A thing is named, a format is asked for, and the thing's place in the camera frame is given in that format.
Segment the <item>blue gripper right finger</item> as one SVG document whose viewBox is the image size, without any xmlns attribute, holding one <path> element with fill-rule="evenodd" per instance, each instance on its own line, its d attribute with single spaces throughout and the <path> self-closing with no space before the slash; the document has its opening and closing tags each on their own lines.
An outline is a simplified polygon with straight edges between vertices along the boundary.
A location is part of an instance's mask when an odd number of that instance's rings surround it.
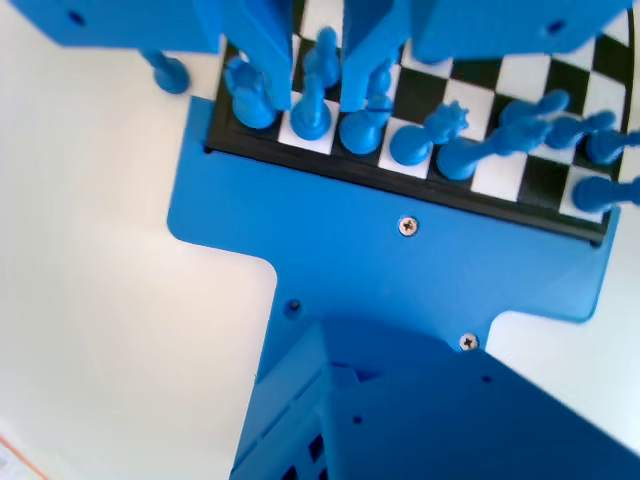
<svg viewBox="0 0 640 480">
<path fill-rule="evenodd" d="M 360 109 L 370 75 L 404 43 L 422 63 L 569 53 L 631 6 L 629 1 L 347 1 L 341 109 Z"/>
</svg>

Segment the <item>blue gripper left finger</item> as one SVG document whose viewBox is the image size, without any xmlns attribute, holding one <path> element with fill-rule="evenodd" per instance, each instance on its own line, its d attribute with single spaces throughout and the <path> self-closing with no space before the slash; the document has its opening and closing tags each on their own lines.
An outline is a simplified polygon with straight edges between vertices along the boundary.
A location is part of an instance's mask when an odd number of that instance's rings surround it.
<svg viewBox="0 0 640 480">
<path fill-rule="evenodd" d="M 220 37 L 264 73 L 278 110 L 291 106 L 291 1 L 13 1 L 62 46 L 216 53 Z"/>
</svg>

